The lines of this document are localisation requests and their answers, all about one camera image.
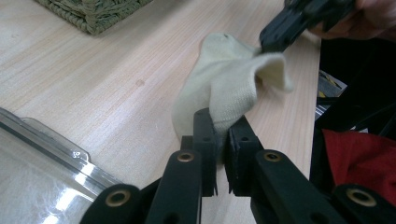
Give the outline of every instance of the hand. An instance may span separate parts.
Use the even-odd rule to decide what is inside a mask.
[[[396,0],[356,0],[355,10],[324,33],[322,24],[310,30],[324,39],[384,38],[396,42]]]

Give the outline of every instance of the black chair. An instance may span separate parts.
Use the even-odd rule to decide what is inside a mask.
[[[331,192],[332,173],[321,129],[367,129],[396,140],[396,44],[379,39],[323,40],[320,69],[347,84],[339,97],[317,101],[330,107],[315,122],[309,179],[323,192]]]

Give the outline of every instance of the black object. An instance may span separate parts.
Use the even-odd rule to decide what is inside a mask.
[[[283,10],[262,30],[262,52],[283,52],[305,30],[323,22],[329,31],[354,8],[354,0],[286,0]]]
[[[204,147],[196,147],[201,141],[191,141],[196,133],[206,142]],[[172,154],[160,180],[142,190],[130,185],[104,190],[81,223],[201,223],[201,197],[213,195],[216,188],[213,183],[216,172],[212,172],[216,164],[213,157],[203,156],[213,155],[212,150],[219,146],[212,133],[208,109],[198,111],[194,136],[183,136],[187,140],[180,151]],[[244,117],[229,130],[225,167],[230,191],[235,196],[251,198],[250,207],[257,223],[396,220],[395,207],[361,186],[344,185],[336,188],[333,195],[321,194],[286,155],[263,149]]]
[[[361,131],[396,140],[396,70],[387,40],[322,40],[320,69],[347,84],[316,128]],[[318,99],[318,105],[325,103]]]

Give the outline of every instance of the screw hole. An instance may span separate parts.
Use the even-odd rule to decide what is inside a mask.
[[[177,160],[182,162],[192,161],[193,159],[194,159],[194,155],[189,152],[180,153],[177,156]]]
[[[264,153],[264,158],[268,161],[280,161],[281,157],[277,155],[275,152],[267,152]]]
[[[106,204],[109,207],[118,207],[129,201],[131,193],[126,189],[119,189],[111,192],[106,197]]]
[[[360,205],[366,207],[374,207],[376,206],[376,200],[369,193],[360,190],[360,189],[347,189],[346,196],[353,201],[354,203],[358,203]]]

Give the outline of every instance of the wicker basket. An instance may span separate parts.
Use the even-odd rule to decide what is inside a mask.
[[[36,0],[78,29],[98,35],[151,0]]]

